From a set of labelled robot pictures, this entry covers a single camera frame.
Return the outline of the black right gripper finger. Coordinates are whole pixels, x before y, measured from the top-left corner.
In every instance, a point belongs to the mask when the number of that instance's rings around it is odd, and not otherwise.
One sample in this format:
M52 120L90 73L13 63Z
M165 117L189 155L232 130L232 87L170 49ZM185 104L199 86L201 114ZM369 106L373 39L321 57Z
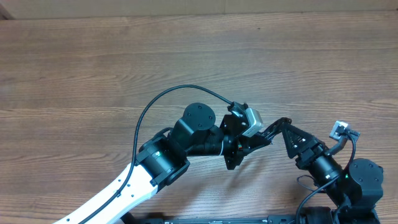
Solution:
M311 134L305 132L289 123L284 123L281 127L286 146L303 146L311 139Z
M295 156L299 155L308 148L307 144L304 142L302 143L287 142L285 146L287 150L287 155L290 159L293 159Z

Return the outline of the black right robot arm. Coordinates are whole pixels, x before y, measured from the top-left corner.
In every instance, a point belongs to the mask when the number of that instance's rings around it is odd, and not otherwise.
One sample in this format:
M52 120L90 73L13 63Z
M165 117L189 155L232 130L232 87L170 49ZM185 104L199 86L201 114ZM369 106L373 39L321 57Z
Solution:
M338 143L329 148L314 135L289 123L282 124L280 130L288 157L295 159L299 169L308 171L317 186L298 206L296 223L379 223L374 208L383 196L382 167L354 156L342 167L333 158L346 142L355 146L359 132L344 121L336 121L330 137ZM304 206L320 192L329 196L337 207L335 210Z

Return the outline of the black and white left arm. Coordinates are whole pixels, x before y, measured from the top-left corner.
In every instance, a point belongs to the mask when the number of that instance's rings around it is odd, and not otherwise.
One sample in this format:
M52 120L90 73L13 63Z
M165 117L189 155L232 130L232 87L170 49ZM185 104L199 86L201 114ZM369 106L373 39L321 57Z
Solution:
M222 156L229 170L245 156L271 143L261 129L258 111L236 102L216 126L215 113L203 103L192 103L172 128L164 128L144 143L135 162L127 165L107 187L60 223L116 223L183 175L190 156Z

